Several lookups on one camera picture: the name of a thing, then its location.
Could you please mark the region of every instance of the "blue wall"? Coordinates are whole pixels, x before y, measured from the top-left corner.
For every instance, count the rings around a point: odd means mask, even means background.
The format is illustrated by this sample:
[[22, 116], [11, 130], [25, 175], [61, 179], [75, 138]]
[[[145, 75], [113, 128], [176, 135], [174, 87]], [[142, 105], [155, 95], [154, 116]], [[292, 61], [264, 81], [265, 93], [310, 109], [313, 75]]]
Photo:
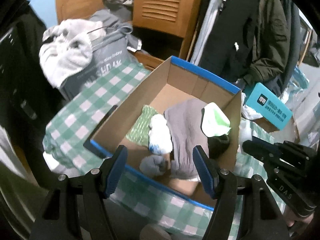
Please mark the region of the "blue wall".
[[55, 0], [29, 0], [30, 5], [46, 27], [57, 25], [57, 12]]

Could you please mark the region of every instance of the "metal bolt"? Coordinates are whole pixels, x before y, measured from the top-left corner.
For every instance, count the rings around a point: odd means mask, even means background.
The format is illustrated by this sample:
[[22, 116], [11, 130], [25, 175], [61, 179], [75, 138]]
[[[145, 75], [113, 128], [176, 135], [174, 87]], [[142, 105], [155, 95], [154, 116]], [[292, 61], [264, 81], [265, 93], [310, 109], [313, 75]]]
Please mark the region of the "metal bolt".
[[91, 174], [94, 175], [94, 174], [98, 174], [100, 172], [100, 170], [98, 168], [94, 168], [90, 172], [91, 172]]
[[221, 169], [220, 173], [223, 174], [223, 175], [228, 175], [229, 171], [227, 169]]
[[262, 177], [261, 177], [260, 175], [258, 175], [258, 174], [254, 174], [253, 178], [254, 178], [255, 180], [257, 180], [257, 181], [262, 180]]
[[66, 179], [66, 177], [67, 176], [65, 174], [61, 174], [61, 175], [59, 175], [58, 180], [63, 181]]

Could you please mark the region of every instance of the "brown cardboard box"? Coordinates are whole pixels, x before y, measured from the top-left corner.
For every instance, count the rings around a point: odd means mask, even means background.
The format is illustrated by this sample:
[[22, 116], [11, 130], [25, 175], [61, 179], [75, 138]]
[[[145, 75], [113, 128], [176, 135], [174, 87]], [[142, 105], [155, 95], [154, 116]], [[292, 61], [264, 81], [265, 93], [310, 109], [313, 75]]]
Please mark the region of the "brown cardboard box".
[[[127, 164], [139, 172], [141, 160], [150, 152], [146, 147], [128, 141], [125, 135], [140, 116], [142, 107], [150, 105], [162, 114], [168, 107], [190, 98], [199, 98], [206, 103], [215, 102], [229, 118], [231, 143], [218, 163], [221, 168], [232, 171], [238, 149], [241, 92], [220, 77], [176, 57], [164, 61], [141, 82], [97, 129], [91, 141], [110, 153], [115, 152], [118, 145], [125, 145], [128, 148]], [[209, 206], [215, 204], [204, 192], [201, 183], [172, 179], [170, 171], [155, 180], [193, 200]]]

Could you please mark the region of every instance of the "fabric storage bag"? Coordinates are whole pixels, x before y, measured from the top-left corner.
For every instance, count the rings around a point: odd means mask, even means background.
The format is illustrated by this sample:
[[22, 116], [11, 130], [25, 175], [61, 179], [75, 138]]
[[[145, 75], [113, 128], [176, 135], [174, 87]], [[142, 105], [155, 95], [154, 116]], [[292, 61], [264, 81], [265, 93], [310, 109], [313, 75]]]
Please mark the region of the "fabric storage bag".
[[85, 87], [90, 87], [97, 78], [106, 75], [110, 69], [120, 66], [124, 61], [138, 62], [127, 50], [127, 34], [132, 25], [119, 24], [107, 28], [107, 35], [92, 41], [92, 61], [79, 73], [68, 77], [59, 88], [68, 101], [72, 100]]

